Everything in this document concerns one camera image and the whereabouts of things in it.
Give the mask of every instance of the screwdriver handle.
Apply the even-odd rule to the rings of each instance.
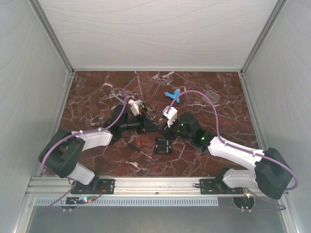
[[[136,150],[136,151],[140,152],[140,149],[137,148],[134,144],[129,143],[129,144],[127,144],[127,145],[128,145],[129,148],[131,148],[131,149],[133,149],[133,150]]]

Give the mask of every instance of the screwdriver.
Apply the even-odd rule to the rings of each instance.
[[[128,145],[129,148],[131,148],[131,149],[133,149],[133,150],[136,150],[136,151],[138,151],[138,152],[140,152],[140,153],[142,153],[142,154],[144,154],[144,155],[146,155],[147,157],[149,157],[149,158],[152,159],[152,157],[150,157],[148,154],[145,154],[144,152],[142,152],[139,148],[137,148],[136,146],[134,146],[134,144],[129,143],[129,144],[127,144],[127,145]]]

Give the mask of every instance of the black square object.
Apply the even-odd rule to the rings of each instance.
[[[155,154],[172,154],[172,142],[164,137],[155,138]]]

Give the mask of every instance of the black mounting plate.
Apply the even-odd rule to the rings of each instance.
[[[243,194],[243,188],[229,188],[223,181],[217,181],[215,179],[200,179],[201,194]]]
[[[95,190],[92,191],[86,185],[81,183],[77,183],[75,188],[71,191],[71,194],[100,194],[101,193],[101,186],[103,187],[102,195],[111,195],[114,194],[115,191],[115,180],[114,179],[100,179],[98,180],[98,185],[96,186]]]

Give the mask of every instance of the brown marble surface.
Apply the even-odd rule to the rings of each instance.
[[[219,113],[221,135],[241,145],[258,148],[239,76],[235,72],[89,72],[76,73],[64,109],[60,128],[72,131],[96,129],[110,119],[120,102],[122,88],[128,98],[141,99],[150,109],[151,121],[159,124],[163,109],[172,101],[164,92],[208,90],[220,98],[214,104]],[[202,127],[215,130],[211,106],[198,94],[185,94],[175,104],[178,114],[190,111]],[[83,152],[80,163],[107,176],[216,176],[223,167],[241,168],[228,160],[201,154],[179,139],[173,142],[172,155],[153,153],[158,133],[134,134],[108,147]],[[152,159],[128,148],[131,142]]]

